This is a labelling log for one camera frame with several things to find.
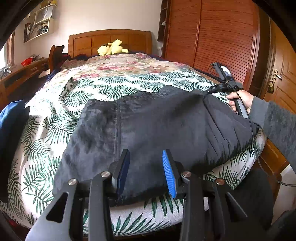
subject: jacket sleeve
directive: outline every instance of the jacket sleeve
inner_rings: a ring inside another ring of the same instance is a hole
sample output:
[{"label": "jacket sleeve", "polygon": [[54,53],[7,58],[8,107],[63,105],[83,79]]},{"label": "jacket sleeve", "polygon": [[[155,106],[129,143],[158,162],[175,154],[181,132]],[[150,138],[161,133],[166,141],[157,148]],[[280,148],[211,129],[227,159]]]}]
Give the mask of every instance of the jacket sleeve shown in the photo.
[{"label": "jacket sleeve", "polygon": [[296,173],[296,115],[254,97],[250,120],[257,123],[271,142],[281,151]]}]

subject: blue cloth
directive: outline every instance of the blue cloth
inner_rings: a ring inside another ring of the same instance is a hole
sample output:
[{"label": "blue cloth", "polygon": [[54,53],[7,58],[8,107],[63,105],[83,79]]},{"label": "blue cloth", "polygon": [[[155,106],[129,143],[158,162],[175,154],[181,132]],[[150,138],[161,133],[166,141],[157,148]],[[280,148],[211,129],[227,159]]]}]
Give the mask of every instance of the blue cloth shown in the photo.
[{"label": "blue cloth", "polygon": [[15,150],[30,114],[23,100],[10,103],[0,113],[0,200],[8,202],[7,184]]},{"label": "blue cloth", "polygon": [[7,138],[14,126],[15,120],[24,111],[25,102],[23,100],[11,102],[0,113],[0,154],[5,148]]}]

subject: wooden wardrobe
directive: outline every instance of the wooden wardrobe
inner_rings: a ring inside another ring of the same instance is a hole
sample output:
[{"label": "wooden wardrobe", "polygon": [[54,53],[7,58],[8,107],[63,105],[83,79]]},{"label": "wooden wardrobe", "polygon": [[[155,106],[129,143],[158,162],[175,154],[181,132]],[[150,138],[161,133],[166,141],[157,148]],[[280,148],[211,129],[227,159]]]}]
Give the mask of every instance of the wooden wardrobe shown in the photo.
[{"label": "wooden wardrobe", "polygon": [[171,0],[167,28],[165,59],[207,73],[220,62],[245,90],[259,94],[270,28],[268,16],[251,0]]}]

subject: human hand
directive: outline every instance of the human hand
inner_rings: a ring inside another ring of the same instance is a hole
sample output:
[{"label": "human hand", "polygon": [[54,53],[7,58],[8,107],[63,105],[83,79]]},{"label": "human hand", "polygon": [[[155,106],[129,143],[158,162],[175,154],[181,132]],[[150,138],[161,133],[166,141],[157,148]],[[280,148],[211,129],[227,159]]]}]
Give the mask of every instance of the human hand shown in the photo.
[{"label": "human hand", "polygon": [[[252,105],[254,96],[251,95],[249,92],[246,92],[246,91],[238,91],[237,93],[240,95],[244,105],[247,108],[248,113],[250,113],[251,105]],[[232,110],[234,112],[237,111],[237,108],[235,107],[235,103],[234,103],[233,99],[239,99],[237,93],[232,92],[232,93],[230,93],[229,95],[226,96],[226,98],[229,99],[229,105],[230,105],[230,107],[232,108]]]}]

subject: wardrobe door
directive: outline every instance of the wardrobe door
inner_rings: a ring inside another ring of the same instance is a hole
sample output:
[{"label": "wardrobe door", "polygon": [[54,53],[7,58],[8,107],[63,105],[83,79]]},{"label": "wardrobe door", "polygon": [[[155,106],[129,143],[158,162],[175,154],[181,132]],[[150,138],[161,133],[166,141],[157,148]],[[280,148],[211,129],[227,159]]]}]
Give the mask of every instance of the wardrobe door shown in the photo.
[{"label": "wardrobe door", "polygon": [[165,59],[193,66],[201,0],[172,0]]},{"label": "wardrobe door", "polygon": [[256,17],[251,0],[202,0],[194,67],[209,73],[210,64],[220,62],[244,83],[250,75]]}]

